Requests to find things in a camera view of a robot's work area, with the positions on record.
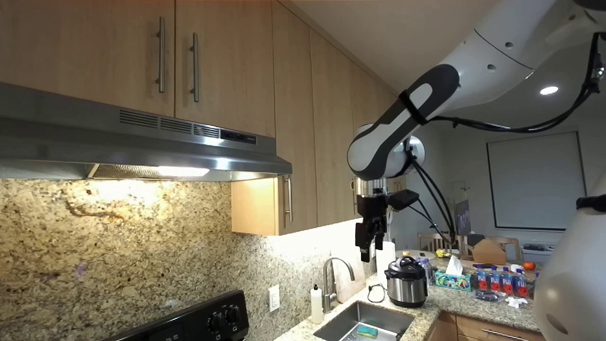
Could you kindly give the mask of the white projector screen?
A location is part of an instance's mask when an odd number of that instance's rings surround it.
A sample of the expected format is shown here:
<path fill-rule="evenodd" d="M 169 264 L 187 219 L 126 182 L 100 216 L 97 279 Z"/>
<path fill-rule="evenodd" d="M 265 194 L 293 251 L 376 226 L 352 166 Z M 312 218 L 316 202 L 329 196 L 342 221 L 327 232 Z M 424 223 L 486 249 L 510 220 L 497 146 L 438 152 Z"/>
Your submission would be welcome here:
<path fill-rule="evenodd" d="M 488 142 L 486 152 L 498 229 L 569 227 L 586 193 L 577 132 Z"/>

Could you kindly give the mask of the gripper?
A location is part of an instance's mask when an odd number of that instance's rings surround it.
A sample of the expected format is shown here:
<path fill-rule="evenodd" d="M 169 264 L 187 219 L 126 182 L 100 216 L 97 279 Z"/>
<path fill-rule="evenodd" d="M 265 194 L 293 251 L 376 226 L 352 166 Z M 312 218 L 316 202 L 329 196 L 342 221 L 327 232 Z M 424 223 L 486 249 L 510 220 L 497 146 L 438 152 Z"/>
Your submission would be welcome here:
<path fill-rule="evenodd" d="M 362 217 L 362 222 L 357 223 L 355 227 L 355 246 L 359 248 L 361 261 L 364 263 L 370 262 L 373 241 L 377 251 L 383 250 L 389 197 L 390 194 L 379 193 L 378 189 L 369 196 L 356 194 L 356 209 Z"/>

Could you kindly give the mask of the wooden wall cabinets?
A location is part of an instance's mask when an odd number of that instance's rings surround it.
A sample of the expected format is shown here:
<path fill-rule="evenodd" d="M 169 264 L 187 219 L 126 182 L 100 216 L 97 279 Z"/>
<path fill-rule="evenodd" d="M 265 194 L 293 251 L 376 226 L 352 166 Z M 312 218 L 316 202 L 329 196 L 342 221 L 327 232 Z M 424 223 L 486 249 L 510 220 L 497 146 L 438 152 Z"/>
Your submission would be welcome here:
<path fill-rule="evenodd" d="M 357 127 L 395 99 L 277 0 L 0 0 L 0 174 L 231 181 L 232 230 L 357 218 Z"/>

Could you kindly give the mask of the wooden cabinet door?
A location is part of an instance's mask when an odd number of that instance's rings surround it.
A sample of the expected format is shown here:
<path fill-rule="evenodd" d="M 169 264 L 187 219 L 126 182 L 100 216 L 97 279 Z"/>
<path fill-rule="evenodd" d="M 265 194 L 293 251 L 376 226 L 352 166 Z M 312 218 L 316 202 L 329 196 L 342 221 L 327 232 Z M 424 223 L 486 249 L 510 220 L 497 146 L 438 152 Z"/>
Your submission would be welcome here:
<path fill-rule="evenodd" d="M 353 139 L 350 60 L 310 30 L 318 224 L 356 217 L 347 151 Z"/>
<path fill-rule="evenodd" d="M 396 101 L 396 96 L 359 65 L 350 62 L 350 98 L 353 133 L 373 124 Z"/>
<path fill-rule="evenodd" d="M 294 222 L 285 215 L 284 180 L 277 182 L 284 214 L 277 235 L 318 226 L 310 29 L 283 4 L 271 4 L 278 156 L 292 165 Z"/>
<path fill-rule="evenodd" d="M 0 0 L 0 82 L 173 117 L 175 14 L 176 0 Z"/>
<path fill-rule="evenodd" d="M 193 32 L 199 103 L 190 93 Z M 176 0 L 175 117 L 275 136 L 271 0 Z"/>

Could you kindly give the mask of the white soap bottle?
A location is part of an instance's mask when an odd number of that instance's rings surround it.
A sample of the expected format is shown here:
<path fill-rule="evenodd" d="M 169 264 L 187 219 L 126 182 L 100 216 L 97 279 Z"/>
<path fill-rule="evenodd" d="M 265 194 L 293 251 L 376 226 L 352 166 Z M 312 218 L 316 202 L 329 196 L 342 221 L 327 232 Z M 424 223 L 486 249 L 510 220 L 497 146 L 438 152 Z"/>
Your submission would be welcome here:
<path fill-rule="evenodd" d="M 320 324 L 324 320 L 323 294 L 317 284 L 310 289 L 310 319 L 313 324 Z"/>

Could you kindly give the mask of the row of wooden chairs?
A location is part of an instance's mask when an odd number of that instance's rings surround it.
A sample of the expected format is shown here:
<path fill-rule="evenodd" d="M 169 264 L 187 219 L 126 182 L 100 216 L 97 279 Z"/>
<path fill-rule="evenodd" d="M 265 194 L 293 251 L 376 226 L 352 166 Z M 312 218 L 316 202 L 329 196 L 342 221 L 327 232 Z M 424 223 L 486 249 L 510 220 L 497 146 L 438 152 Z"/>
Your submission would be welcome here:
<path fill-rule="evenodd" d="M 417 236 L 418 249 L 423 251 L 446 250 L 457 251 L 465 259 L 472 259 L 474 246 L 483 239 L 488 239 L 500 246 L 506 253 L 507 259 L 513 262 L 523 262 L 524 257 L 517 238 L 501 236 L 486 236 L 478 233 L 457 235 L 454 244 L 447 244 L 438 233 L 419 233 Z"/>

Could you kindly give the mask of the row of water bottles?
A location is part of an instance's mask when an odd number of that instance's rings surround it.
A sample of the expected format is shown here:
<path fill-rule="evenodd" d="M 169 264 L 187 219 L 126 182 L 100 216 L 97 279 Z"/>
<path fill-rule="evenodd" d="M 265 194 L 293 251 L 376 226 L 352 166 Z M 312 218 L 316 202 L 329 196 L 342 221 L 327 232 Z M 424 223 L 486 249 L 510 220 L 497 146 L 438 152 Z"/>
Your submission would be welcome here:
<path fill-rule="evenodd" d="M 529 285 L 521 266 L 474 265 L 480 289 L 526 298 Z"/>

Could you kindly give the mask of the stainless steel stove hood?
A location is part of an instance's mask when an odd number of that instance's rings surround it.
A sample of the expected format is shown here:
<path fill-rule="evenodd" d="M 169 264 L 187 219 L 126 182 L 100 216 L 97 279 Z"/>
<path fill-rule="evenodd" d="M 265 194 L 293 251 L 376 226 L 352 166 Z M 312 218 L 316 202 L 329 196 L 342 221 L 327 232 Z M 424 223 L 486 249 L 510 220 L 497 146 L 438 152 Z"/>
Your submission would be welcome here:
<path fill-rule="evenodd" d="M 159 166 L 210 172 L 163 177 Z M 291 174 L 272 137 L 0 82 L 0 179 L 232 182 Z"/>

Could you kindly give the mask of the stove hood light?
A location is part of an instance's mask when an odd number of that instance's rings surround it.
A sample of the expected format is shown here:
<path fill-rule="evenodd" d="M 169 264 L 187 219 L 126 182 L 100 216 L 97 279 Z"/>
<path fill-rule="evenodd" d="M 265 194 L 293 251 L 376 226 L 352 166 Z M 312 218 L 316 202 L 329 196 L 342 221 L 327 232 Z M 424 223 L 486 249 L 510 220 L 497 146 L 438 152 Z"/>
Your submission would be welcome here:
<path fill-rule="evenodd" d="M 210 172 L 210 169 L 206 168 L 185 168 L 174 166 L 159 166 L 155 169 L 159 175 L 173 178 L 203 177 Z"/>

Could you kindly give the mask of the brown cardboard box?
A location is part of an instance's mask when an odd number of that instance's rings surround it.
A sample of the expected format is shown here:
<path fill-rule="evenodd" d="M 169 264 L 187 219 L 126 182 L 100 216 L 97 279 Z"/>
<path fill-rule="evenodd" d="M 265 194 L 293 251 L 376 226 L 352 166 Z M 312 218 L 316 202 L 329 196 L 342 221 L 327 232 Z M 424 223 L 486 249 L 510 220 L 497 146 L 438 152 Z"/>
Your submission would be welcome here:
<path fill-rule="evenodd" d="M 489 238 L 484 238 L 472 249 L 472 257 L 476 263 L 502 265 L 507 264 L 507 253 L 500 244 Z"/>

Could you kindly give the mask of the white printer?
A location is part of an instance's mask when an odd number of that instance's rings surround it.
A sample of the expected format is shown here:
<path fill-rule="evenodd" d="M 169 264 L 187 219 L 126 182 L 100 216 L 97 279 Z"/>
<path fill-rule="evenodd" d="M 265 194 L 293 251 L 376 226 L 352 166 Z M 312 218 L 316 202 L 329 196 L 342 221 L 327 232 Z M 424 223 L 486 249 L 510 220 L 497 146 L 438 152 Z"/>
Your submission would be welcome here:
<path fill-rule="evenodd" d="M 546 264 L 552 256 L 554 245 L 541 243 L 525 243 L 521 247 L 524 261 Z"/>

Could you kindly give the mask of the black stove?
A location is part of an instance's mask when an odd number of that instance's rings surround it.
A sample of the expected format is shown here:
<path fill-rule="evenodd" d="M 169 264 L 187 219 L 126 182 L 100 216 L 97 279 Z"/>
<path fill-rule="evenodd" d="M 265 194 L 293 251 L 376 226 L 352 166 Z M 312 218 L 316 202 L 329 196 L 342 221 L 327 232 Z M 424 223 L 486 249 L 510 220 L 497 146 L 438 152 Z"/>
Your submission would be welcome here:
<path fill-rule="evenodd" d="M 222 313 L 231 305 L 241 309 L 239 324 L 226 322 L 223 330 L 212 333 L 208 319 L 212 313 Z M 245 341 L 249 334 L 249 317 L 242 289 L 232 290 L 171 315 L 121 332 L 102 341 Z"/>

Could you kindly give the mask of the white paper towel roll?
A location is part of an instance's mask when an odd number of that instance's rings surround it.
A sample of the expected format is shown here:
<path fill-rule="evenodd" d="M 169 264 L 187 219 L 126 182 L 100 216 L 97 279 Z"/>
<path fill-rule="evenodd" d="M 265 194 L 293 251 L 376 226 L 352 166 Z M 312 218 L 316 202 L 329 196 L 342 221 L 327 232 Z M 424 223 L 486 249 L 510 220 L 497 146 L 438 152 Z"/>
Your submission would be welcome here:
<path fill-rule="evenodd" d="M 385 271 L 391 262 L 396 261 L 396 246 L 394 242 L 383 241 L 382 247 L 381 250 L 376 250 L 377 280 L 383 287 L 387 288 Z"/>

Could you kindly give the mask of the wooden cutting board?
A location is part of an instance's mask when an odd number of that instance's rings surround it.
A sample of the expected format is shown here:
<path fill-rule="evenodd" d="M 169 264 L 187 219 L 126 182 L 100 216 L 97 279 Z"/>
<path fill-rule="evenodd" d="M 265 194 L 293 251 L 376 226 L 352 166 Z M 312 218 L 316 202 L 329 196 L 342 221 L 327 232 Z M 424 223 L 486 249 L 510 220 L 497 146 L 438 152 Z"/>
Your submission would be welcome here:
<path fill-rule="evenodd" d="M 357 251 L 354 251 L 352 254 L 337 255 L 337 257 L 343 259 L 351 266 L 355 277 L 354 280 L 351 280 L 349 268 L 342 261 L 332 261 L 336 299 L 340 304 L 344 304 L 365 287 L 366 273 Z"/>

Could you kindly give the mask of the stainless steel sink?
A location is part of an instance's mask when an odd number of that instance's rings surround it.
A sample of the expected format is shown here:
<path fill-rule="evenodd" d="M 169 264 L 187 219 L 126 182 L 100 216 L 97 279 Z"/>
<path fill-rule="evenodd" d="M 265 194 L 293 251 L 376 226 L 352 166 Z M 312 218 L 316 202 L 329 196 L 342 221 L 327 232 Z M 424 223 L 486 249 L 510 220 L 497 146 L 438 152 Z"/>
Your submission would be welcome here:
<path fill-rule="evenodd" d="M 337 314 L 313 333 L 323 341 L 400 341 L 412 324 L 411 315 L 390 311 L 369 304 L 355 303 Z M 378 329 L 376 339 L 356 334 L 358 324 Z"/>

